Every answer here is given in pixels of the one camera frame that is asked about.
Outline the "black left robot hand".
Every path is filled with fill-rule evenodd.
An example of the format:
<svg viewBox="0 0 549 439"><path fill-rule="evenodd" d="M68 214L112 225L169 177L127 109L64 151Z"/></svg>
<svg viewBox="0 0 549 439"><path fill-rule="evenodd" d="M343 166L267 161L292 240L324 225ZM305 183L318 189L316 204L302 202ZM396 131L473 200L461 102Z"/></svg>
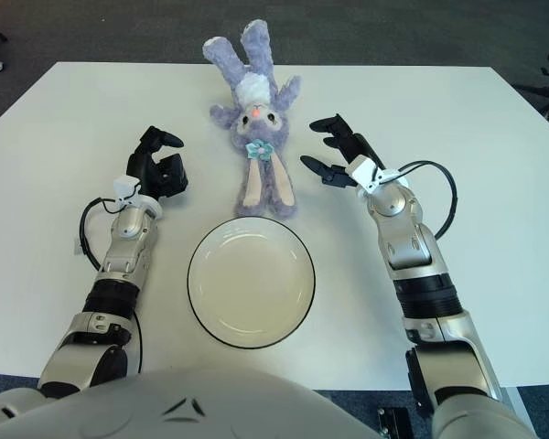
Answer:
<svg viewBox="0 0 549 439"><path fill-rule="evenodd" d="M126 174L140 181L140 193L155 200L170 198L186 190L188 177L179 153L156 162L152 154L163 146L181 148L184 143L175 135L149 126L130 155Z"/></svg>

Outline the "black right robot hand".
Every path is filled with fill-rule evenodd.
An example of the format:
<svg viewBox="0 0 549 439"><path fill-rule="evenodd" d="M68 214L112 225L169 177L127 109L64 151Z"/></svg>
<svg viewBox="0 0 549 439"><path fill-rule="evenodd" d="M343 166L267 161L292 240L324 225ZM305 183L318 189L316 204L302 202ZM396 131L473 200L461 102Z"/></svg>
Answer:
<svg viewBox="0 0 549 439"><path fill-rule="evenodd" d="M364 155L370 158L381 170L386 168L366 139L361 134L352 132L349 125L338 113L333 117L312 122L309 128L317 133L330 134L330 137L323 139L324 144L339 150L348 164L358 155ZM324 185L333 187L357 186L357 182L347 174L345 167L327 166L309 155L301 155L300 160L310 171L321 177L321 182Z"/></svg>

